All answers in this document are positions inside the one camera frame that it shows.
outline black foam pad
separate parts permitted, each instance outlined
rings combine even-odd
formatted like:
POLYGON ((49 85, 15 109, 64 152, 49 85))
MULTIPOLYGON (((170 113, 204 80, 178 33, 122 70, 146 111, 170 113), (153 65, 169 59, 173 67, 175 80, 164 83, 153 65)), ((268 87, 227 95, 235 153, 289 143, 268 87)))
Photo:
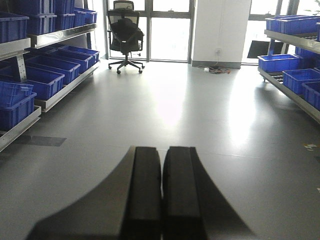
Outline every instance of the black foam pad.
POLYGON ((158 151, 154 147, 137 147, 123 238, 160 240, 161 201, 161 163, 158 151))
POLYGON ((170 147, 163 167, 165 240, 201 240, 203 230, 188 147, 170 147))

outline shelf bracket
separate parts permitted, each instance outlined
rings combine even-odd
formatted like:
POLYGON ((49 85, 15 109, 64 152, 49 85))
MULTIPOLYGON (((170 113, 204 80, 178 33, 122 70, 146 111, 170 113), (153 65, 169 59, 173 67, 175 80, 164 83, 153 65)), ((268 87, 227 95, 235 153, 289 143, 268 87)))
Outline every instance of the shelf bracket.
POLYGON ((11 58, 11 66, 12 66, 13 78, 16 81, 21 83, 27 81, 25 60, 22 54, 11 58))

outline office chair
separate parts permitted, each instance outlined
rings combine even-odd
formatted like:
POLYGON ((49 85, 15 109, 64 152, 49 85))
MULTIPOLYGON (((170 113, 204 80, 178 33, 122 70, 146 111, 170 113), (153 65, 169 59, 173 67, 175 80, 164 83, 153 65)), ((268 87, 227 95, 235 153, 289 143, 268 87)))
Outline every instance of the office chair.
POLYGON ((113 10, 109 10, 107 17, 109 20, 110 30, 109 32, 109 44, 110 50, 121 52, 125 55, 125 59, 109 63, 109 69, 111 65, 120 64, 116 73, 120 74, 120 68, 123 66, 131 65, 139 69, 139 73, 142 73, 142 69, 145 68, 143 63, 128 60, 128 55, 131 52, 142 51, 143 49, 143 37, 144 34, 138 28, 140 13, 134 11, 134 3, 128 0, 114 1, 113 10))

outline chair backrest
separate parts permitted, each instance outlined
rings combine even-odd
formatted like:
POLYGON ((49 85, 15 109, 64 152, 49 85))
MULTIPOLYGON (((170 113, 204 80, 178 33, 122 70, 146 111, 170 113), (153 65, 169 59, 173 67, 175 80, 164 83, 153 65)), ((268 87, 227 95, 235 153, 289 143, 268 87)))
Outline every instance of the chair backrest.
POLYGON ((115 23, 119 23, 120 20, 129 19, 133 24, 138 27, 140 13, 138 11, 126 10, 126 9, 115 9, 109 10, 107 13, 109 24, 112 30, 112 26, 115 23))
POLYGON ((128 0, 115 0, 113 2, 113 9, 127 9, 135 10, 135 5, 133 1, 128 0))

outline floor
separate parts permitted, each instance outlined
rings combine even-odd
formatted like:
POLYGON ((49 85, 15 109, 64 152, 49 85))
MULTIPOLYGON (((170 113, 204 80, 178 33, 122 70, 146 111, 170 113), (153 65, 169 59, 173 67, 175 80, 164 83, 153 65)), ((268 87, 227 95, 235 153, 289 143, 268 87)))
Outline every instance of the floor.
POLYGON ((210 74, 150 62, 116 74, 107 61, 0 152, 0 239, 94 188, 129 146, 196 147, 226 199, 264 240, 320 239, 320 126, 257 67, 210 74))

